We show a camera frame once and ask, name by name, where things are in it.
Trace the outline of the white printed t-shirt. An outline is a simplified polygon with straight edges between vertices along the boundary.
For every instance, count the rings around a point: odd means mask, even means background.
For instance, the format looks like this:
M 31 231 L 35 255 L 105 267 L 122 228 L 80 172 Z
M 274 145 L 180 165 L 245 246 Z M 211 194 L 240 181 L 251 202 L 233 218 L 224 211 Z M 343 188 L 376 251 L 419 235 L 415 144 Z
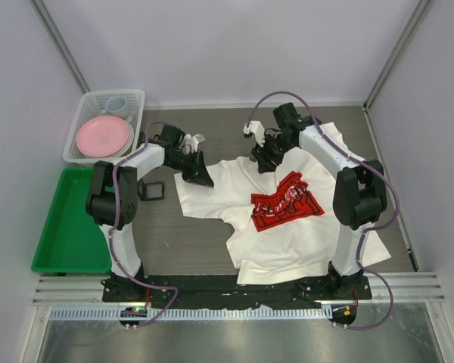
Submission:
M 340 233 L 350 231 L 333 210 L 335 176 L 347 159 L 327 140 L 345 147 L 334 123 L 307 127 L 300 146 L 288 151 L 274 172 L 259 173 L 248 157 L 208 166 L 211 188 L 176 174 L 184 216 L 221 219 L 234 232 L 226 241 L 239 284 L 277 284 L 322 276 L 333 259 L 354 261 L 336 251 Z

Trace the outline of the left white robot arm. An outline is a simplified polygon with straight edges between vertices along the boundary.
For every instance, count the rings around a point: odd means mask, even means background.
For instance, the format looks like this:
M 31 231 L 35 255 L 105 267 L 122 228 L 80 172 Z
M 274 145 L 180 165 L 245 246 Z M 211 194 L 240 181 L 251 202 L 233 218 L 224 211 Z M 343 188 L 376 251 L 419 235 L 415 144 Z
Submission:
M 165 166 L 180 171 L 184 182 L 208 188 L 214 186 L 204 153 L 199 149 L 204 140 L 202 134 L 190 135 L 164 123 L 160 134 L 145 137 L 129 155 L 113 163 L 98 161 L 93 166 L 86 213 L 104 235 L 110 254 L 110 276 L 101 282 L 104 301 L 136 302 L 150 288 L 145 283 L 132 227 L 138 202 L 148 199 L 143 178 Z

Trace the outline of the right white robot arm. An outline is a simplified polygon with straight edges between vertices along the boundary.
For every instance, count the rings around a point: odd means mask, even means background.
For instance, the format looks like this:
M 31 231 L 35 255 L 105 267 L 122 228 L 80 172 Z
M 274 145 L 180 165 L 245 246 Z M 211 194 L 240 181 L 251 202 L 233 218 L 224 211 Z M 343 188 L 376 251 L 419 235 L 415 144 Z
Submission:
M 301 116 L 292 103 L 273 111 L 278 132 L 249 119 L 244 136 L 254 137 L 252 150 L 261 173 L 273 172 L 284 155 L 298 147 L 310 153 L 334 177 L 332 208 L 340 224 L 334 257 L 328 263 L 326 290 L 337 299 L 352 299 L 364 287 L 365 242 L 387 208 L 388 180 L 378 160 L 366 161 L 335 141 L 314 114 Z

